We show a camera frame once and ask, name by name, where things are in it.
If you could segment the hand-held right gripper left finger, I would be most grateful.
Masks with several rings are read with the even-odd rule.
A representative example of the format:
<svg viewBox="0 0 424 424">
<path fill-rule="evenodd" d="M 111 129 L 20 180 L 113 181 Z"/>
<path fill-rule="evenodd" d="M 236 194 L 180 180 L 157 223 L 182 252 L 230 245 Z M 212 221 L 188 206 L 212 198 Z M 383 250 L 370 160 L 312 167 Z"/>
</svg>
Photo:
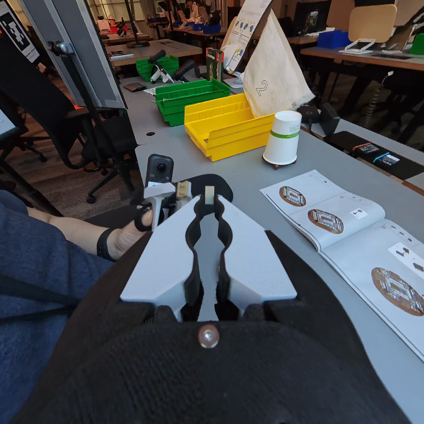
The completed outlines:
<svg viewBox="0 0 424 424">
<path fill-rule="evenodd" d="M 167 306 L 178 321 L 198 321 L 203 301 L 198 255 L 203 195 L 166 219 L 146 244 L 120 300 Z"/>
</svg>

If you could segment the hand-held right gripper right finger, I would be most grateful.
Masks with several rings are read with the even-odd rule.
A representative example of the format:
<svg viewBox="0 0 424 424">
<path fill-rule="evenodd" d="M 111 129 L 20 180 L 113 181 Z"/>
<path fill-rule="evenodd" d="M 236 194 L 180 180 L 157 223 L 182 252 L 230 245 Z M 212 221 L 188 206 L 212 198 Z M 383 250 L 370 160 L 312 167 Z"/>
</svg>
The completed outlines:
<svg viewBox="0 0 424 424">
<path fill-rule="evenodd" d="M 236 321 L 250 305 L 297 297 L 266 230 L 222 195 L 215 196 L 220 253 L 215 312 Z"/>
</svg>

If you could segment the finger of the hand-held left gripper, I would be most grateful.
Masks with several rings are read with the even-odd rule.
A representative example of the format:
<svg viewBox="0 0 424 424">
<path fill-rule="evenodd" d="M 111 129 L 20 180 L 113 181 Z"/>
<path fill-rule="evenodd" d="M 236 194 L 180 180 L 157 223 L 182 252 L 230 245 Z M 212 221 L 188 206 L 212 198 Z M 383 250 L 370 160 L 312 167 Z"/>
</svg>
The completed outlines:
<svg viewBox="0 0 424 424">
<path fill-rule="evenodd" d="M 144 199 L 153 197 L 167 198 L 176 192 L 176 187 L 172 183 L 157 183 L 144 189 Z"/>
</svg>

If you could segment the person's left forearm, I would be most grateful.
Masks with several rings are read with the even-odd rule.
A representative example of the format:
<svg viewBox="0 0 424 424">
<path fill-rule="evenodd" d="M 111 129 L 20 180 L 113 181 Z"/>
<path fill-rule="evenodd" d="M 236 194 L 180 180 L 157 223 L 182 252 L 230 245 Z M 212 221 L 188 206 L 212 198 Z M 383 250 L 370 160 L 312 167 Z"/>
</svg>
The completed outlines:
<svg viewBox="0 0 424 424">
<path fill-rule="evenodd" d="M 107 228 L 75 218 L 57 217 L 35 208 L 27 207 L 27 210 L 29 216 L 59 229 L 66 240 L 90 254 L 97 254 L 98 239 Z"/>
</svg>

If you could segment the lego instruction booklet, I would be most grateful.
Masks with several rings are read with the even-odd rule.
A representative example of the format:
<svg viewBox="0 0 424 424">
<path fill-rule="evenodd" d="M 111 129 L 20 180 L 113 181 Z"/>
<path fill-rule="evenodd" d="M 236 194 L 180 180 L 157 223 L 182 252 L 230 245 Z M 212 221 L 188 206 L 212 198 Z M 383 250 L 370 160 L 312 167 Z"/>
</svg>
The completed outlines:
<svg viewBox="0 0 424 424">
<path fill-rule="evenodd" d="M 423 243 L 317 170 L 260 192 L 423 360 Z"/>
</svg>

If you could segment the black lego set box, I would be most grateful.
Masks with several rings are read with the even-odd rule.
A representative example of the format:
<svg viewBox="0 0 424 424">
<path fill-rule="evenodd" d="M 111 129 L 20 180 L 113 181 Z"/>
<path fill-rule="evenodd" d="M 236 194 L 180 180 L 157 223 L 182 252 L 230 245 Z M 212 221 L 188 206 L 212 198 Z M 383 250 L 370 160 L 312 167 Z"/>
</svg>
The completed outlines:
<svg viewBox="0 0 424 424">
<path fill-rule="evenodd" d="M 208 47 L 206 49 L 206 79 L 223 81 L 224 52 L 219 49 Z"/>
</svg>

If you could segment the person's left hand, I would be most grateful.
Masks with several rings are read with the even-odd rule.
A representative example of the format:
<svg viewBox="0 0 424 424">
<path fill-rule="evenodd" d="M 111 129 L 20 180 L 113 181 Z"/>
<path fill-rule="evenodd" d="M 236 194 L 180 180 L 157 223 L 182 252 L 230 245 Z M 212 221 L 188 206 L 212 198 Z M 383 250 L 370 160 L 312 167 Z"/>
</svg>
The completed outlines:
<svg viewBox="0 0 424 424">
<path fill-rule="evenodd" d="M 139 211 L 136 218 L 123 229 L 113 230 L 106 242 L 109 257 L 118 260 L 148 231 L 151 231 L 153 217 L 153 211 L 150 209 Z"/>
</svg>

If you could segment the black wristband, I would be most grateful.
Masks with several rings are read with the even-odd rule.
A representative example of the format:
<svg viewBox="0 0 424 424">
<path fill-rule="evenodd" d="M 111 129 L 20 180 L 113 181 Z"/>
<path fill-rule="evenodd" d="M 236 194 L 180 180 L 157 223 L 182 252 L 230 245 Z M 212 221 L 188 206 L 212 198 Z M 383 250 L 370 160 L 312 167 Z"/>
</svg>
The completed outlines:
<svg viewBox="0 0 424 424">
<path fill-rule="evenodd" d="M 110 255 L 108 250 L 108 244 L 107 244 L 108 238 L 113 231 L 114 229 L 111 229 L 111 228 L 103 231 L 101 235 L 99 236 L 97 245 L 96 245 L 97 256 L 102 259 L 108 260 L 110 262 L 116 262 L 116 260 Z"/>
</svg>

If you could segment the black padded mat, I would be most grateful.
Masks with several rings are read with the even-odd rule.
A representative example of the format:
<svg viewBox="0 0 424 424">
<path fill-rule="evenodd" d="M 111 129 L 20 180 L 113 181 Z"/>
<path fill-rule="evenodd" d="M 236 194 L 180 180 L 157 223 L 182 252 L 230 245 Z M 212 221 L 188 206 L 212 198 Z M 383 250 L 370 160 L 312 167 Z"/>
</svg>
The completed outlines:
<svg viewBox="0 0 424 424">
<path fill-rule="evenodd" d="M 191 194 L 193 197 L 204 194 L 205 186 L 213 186 L 215 194 L 223 196 L 230 203 L 233 201 L 233 191 L 220 175 L 207 173 L 188 178 L 187 181 L 191 183 Z"/>
</svg>

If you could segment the large green plastic bin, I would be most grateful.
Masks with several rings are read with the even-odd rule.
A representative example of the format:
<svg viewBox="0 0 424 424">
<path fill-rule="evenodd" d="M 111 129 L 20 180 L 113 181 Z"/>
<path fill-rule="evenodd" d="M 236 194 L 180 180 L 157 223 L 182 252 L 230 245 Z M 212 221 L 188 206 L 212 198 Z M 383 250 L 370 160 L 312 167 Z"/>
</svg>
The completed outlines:
<svg viewBox="0 0 424 424">
<path fill-rule="evenodd" d="M 201 79 L 167 87 L 157 87 L 156 105 L 164 121 L 171 127 L 184 124 L 185 107 L 218 98 L 228 97 L 231 88 L 215 79 Z"/>
</svg>

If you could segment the yellow plastic bin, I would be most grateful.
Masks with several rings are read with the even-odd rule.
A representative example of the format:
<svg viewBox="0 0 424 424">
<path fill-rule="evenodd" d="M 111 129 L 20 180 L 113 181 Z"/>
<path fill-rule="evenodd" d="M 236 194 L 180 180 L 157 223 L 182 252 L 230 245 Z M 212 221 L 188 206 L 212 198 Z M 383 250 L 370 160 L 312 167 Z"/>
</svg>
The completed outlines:
<svg viewBox="0 0 424 424">
<path fill-rule="evenodd" d="M 245 94 L 188 105 L 184 127 L 211 162 L 266 146 L 275 114 L 254 117 Z"/>
</svg>

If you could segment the small green plastic bin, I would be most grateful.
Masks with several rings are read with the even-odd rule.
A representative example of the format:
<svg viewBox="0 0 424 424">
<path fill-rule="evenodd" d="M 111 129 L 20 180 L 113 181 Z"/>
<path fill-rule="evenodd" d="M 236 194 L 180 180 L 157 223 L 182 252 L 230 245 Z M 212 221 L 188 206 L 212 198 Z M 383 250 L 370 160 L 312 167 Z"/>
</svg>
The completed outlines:
<svg viewBox="0 0 424 424">
<path fill-rule="evenodd" d="M 171 76 L 179 68 L 179 59 L 175 56 L 165 56 L 158 59 L 158 62 Z M 136 61 L 136 70 L 139 76 L 145 81 L 150 81 L 151 76 L 157 71 L 157 68 L 154 64 L 149 63 L 148 59 L 141 59 Z"/>
</svg>

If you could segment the white paper cup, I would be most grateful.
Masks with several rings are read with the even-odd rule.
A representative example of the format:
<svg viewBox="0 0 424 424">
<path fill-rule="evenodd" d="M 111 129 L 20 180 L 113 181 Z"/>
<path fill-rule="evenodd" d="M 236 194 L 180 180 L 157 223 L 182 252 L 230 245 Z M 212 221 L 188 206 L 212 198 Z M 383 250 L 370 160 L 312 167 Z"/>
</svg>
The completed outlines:
<svg viewBox="0 0 424 424">
<path fill-rule="evenodd" d="M 290 165 L 297 160 L 301 115 L 297 111 L 275 114 L 262 158 L 269 164 Z"/>
</svg>

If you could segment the grey panel on stand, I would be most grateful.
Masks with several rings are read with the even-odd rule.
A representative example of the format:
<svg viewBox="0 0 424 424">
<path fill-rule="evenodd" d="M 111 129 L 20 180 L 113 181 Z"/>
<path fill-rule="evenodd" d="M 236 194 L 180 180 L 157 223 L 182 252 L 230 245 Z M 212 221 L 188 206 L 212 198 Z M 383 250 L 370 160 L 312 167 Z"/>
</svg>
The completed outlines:
<svg viewBox="0 0 424 424">
<path fill-rule="evenodd" d="M 67 58 L 98 108 L 127 109 L 87 1 L 20 1 L 77 106 L 86 106 Z"/>
</svg>

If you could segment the black mesh office chair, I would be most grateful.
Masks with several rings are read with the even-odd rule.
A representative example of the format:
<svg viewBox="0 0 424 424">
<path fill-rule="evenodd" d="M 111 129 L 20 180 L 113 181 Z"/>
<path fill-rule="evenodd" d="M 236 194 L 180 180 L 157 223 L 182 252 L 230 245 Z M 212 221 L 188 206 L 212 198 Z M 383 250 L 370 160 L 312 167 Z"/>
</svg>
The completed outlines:
<svg viewBox="0 0 424 424">
<path fill-rule="evenodd" d="M 133 193 L 130 170 L 136 168 L 137 144 L 128 115 L 122 109 L 75 109 L 5 35 L 1 35 L 0 53 L 1 92 L 45 130 L 66 167 L 80 170 L 93 164 L 104 175 L 88 192 L 87 203 L 95 203 L 95 192 L 116 176 Z"/>
</svg>

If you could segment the numbered paper bag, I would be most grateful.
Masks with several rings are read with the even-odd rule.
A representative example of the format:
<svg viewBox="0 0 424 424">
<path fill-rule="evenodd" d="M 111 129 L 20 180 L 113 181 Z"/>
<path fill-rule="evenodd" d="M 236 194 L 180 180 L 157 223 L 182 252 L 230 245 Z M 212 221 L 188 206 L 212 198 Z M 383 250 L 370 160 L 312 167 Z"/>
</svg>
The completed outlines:
<svg viewBox="0 0 424 424">
<path fill-rule="evenodd" d="M 295 111 L 315 98 L 272 9 L 245 68 L 243 91 L 255 118 Z"/>
</svg>

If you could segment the black power adapter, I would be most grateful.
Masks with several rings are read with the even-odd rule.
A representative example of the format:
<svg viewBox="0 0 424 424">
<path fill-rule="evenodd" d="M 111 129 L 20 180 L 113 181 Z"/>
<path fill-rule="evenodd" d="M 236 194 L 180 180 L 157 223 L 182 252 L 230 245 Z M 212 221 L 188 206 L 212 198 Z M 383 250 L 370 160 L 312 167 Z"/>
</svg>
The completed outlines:
<svg viewBox="0 0 424 424">
<path fill-rule="evenodd" d="M 301 115 L 301 124 L 316 124 L 320 122 L 320 112 L 315 105 L 302 105 L 296 110 Z"/>
</svg>

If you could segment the black box device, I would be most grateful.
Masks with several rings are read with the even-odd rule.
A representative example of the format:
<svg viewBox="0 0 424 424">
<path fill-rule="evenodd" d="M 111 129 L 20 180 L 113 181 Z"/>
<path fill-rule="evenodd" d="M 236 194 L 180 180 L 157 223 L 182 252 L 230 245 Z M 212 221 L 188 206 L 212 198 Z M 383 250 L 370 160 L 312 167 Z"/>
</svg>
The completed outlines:
<svg viewBox="0 0 424 424">
<path fill-rule="evenodd" d="M 335 133 L 340 119 L 340 116 L 330 103 L 321 104 L 319 124 L 325 136 L 331 136 Z"/>
</svg>

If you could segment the printed instruction sheet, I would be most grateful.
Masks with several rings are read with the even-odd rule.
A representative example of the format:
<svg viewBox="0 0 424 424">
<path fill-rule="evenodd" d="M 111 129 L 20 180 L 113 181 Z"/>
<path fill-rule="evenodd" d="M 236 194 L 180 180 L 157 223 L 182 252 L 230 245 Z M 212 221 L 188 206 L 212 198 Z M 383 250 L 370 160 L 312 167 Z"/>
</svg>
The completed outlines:
<svg viewBox="0 0 424 424">
<path fill-rule="evenodd" d="M 222 43 L 223 66 L 226 72 L 234 74 L 252 36 L 265 14 L 270 10 L 271 0 L 246 0 Z"/>
</svg>

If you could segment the black tray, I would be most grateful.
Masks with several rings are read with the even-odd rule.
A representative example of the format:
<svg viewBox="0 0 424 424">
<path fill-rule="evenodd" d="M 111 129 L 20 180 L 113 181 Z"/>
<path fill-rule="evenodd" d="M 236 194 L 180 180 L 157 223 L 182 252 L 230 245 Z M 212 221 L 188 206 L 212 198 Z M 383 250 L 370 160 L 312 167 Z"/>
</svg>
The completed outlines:
<svg viewBox="0 0 424 424">
<path fill-rule="evenodd" d="M 349 156 L 361 159 L 403 181 L 424 171 L 423 165 L 348 131 L 325 136 L 324 141 Z"/>
</svg>

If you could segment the framed marker sign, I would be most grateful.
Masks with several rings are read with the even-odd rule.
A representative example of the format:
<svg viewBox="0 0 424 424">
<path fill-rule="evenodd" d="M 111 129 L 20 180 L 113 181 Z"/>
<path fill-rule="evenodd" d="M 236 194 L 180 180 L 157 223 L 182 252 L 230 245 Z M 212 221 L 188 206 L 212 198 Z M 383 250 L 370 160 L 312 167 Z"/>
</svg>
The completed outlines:
<svg viewBox="0 0 424 424">
<path fill-rule="evenodd" d="M 40 63 L 40 54 L 34 46 L 23 24 L 7 1 L 0 2 L 0 27 L 18 51 L 33 65 Z"/>
</svg>

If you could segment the black monitor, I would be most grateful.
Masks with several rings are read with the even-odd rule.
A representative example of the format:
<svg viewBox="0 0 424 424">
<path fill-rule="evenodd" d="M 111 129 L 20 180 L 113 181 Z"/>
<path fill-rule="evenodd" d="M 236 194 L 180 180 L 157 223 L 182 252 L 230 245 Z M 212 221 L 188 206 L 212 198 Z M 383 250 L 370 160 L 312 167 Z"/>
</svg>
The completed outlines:
<svg viewBox="0 0 424 424">
<path fill-rule="evenodd" d="M 331 0 L 298 1 L 293 19 L 294 34 L 304 35 L 326 30 L 330 6 Z"/>
</svg>

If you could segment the blue plastic bin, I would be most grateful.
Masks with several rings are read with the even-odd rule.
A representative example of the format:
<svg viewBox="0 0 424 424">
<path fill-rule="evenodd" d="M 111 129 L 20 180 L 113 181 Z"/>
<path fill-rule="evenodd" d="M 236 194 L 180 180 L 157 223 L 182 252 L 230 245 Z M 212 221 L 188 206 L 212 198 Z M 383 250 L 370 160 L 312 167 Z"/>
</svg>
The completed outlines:
<svg viewBox="0 0 424 424">
<path fill-rule="evenodd" d="M 348 38 L 348 32 L 342 30 L 324 31 L 318 35 L 317 47 L 326 49 L 335 49 L 345 47 L 351 41 Z"/>
</svg>

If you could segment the white tablet stand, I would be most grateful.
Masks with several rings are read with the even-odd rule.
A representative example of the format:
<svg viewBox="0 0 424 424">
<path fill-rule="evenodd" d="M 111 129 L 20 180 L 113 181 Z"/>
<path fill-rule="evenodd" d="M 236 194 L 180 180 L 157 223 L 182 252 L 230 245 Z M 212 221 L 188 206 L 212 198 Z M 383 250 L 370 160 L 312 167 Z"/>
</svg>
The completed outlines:
<svg viewBox="0 0 424 424">
<path fill-rule="evenodd" d="M 363 55 L 371 51 L 371 47 L 375 44 L 375 39 L 359 39 L 345 46 L 341 52 L 351 55 Z"/>
</svg>

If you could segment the plywood chair back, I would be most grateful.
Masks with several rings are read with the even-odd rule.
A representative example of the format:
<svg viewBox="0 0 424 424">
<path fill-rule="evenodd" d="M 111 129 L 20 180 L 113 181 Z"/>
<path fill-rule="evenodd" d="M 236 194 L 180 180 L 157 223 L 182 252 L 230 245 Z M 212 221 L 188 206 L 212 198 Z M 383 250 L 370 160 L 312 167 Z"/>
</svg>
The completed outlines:
<svg viewBox="0 0 424 424">
<path fill-rule="evenodd" d="M 391 37 L 397 14 L 395 4 L 355 7 L 349 16 L 348 39 L 384 43 Z"/>
</svg>

